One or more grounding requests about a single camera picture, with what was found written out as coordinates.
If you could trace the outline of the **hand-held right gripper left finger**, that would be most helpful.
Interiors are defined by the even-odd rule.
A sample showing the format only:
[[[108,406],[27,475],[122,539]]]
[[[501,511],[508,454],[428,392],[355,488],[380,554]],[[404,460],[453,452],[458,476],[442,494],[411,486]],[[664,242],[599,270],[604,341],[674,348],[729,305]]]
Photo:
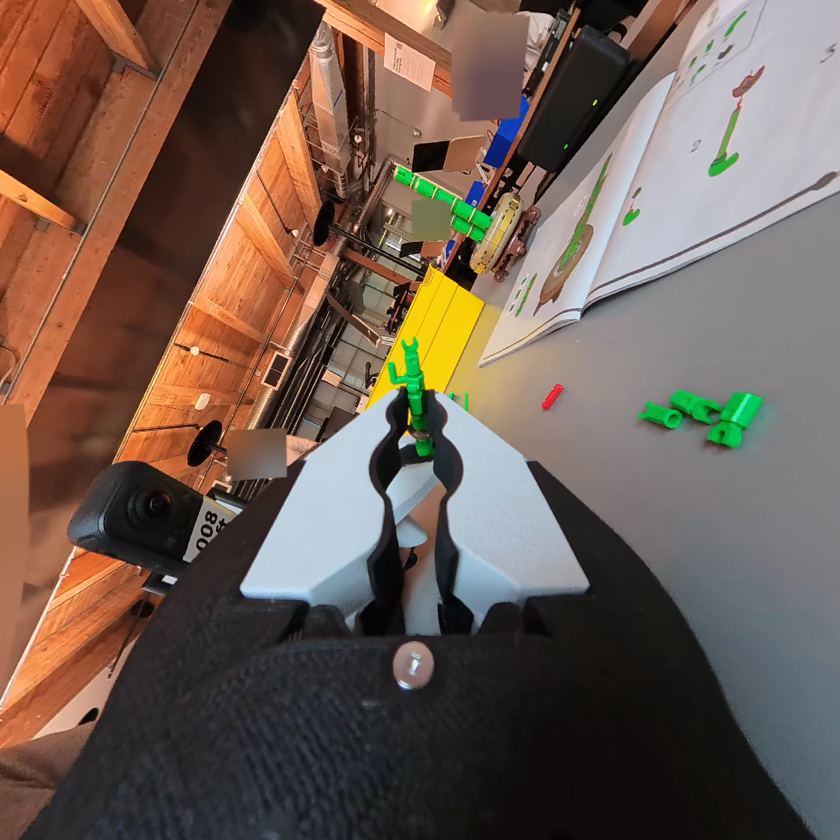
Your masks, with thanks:
[[[306,457],[242,580],[250,599],[359,613],[367,632],[395,628],[403,567],[386,490],[402,467],[403,390],[391,392]]]

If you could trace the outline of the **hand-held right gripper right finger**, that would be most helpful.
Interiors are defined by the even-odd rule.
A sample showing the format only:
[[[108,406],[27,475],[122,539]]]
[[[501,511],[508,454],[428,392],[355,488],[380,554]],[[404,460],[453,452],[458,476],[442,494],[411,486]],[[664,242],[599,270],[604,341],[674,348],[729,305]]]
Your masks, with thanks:
[[[427,392],[445,488],[434,563],[442,632],[473,632],[496,604],[586,593],[589,582],[529,462],[462,407]]]

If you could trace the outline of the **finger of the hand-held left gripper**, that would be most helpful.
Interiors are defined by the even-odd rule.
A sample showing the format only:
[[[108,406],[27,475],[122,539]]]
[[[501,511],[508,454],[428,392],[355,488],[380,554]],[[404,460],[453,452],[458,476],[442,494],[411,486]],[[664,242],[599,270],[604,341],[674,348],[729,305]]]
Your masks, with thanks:
[[[412,511],[436,487],[434,463],[426,460],[404,465],[387,487],[392,503],[396,537],[401,549],[414,549],[428,539],[427,531],[411,516]]]

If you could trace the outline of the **green lego stem assembly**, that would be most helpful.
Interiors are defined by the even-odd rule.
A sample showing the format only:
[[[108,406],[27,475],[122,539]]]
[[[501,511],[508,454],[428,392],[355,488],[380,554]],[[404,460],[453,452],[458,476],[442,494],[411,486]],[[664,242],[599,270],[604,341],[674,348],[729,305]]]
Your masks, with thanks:
[[[434,455],[434,442],[427,431],[427,400],[425,376],[419,361],[417,337],[411,343],[402,341],[406,372],[398,375],[394,362],[387,362],[386,368],[393,385],[406,389],[410,414],[410,432],[415,440],[416,454],[419,458]]]

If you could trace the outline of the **bamboo lego model with pot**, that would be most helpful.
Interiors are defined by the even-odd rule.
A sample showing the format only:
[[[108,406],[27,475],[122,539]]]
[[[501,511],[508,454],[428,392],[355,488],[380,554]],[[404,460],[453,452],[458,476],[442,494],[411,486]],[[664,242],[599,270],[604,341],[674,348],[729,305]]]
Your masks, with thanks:
[[[395,168],[394,179],[423,198],[449,208],[451,228],[477,243],[469,259],[469,267],[477,275],[490,272],[496,282],[502,282],[512,262],[527,253],[529,237],[541,217],[541,209],[536,205],[526,208],[519,193],[504,194],[488,216],[401,165]]]

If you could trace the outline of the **lego instruction booklet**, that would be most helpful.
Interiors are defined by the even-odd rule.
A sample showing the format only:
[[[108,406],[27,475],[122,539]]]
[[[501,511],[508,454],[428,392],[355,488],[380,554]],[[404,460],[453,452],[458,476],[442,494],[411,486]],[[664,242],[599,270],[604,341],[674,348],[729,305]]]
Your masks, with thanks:
[[[717,2],[541,223],[483,366],[838,192],[838,1]]]

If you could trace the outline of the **yellow box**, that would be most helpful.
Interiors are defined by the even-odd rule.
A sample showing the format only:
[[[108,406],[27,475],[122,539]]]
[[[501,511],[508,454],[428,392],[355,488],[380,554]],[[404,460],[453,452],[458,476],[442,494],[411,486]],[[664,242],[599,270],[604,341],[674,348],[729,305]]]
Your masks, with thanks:
[[[418,359],[426,388],[448,393],[449,381],[473,332],[484,302],[447,278],[427,269],[385,361],[404,375],[402,340],[418,340]]]

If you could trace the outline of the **blue storage bins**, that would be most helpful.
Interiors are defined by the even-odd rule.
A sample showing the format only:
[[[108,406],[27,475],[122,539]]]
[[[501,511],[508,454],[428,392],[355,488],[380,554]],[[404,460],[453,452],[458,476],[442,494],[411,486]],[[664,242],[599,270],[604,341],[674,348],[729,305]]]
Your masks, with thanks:
[[[484,165],[497,169],[504,163],[528,110],[529,100],[527,97],[521,96],[518,116],[513,119],[504,119],[500,122],[483,160]]]

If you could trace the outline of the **black equipment case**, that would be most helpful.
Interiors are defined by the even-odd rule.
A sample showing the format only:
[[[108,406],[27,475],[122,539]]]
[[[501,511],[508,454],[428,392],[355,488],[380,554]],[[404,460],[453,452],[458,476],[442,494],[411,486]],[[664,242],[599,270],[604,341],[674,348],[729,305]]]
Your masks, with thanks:
[[[591,26],[580,29],[553,73],[517,157],[558,172],[590,132],[624,77],[627,51]]]

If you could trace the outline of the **white paper sign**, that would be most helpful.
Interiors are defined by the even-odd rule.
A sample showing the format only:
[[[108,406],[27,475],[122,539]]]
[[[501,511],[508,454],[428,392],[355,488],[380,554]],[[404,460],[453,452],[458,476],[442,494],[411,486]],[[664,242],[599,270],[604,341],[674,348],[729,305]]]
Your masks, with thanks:
[[[421,89],[431,91],[436,70],[433,58],[389,34],[384,36],[384,46],[383,63],[386,70]]]

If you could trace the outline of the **silver ventilation duct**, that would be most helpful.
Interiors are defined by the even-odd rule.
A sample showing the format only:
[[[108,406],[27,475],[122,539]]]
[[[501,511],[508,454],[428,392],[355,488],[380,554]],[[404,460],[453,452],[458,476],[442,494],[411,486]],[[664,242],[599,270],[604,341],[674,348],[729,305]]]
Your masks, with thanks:
[[[349,194],[350,132],[345,88],[333,32],[321,23],[309,48],[312,99],[324,162],[333,173],[335,192]]]

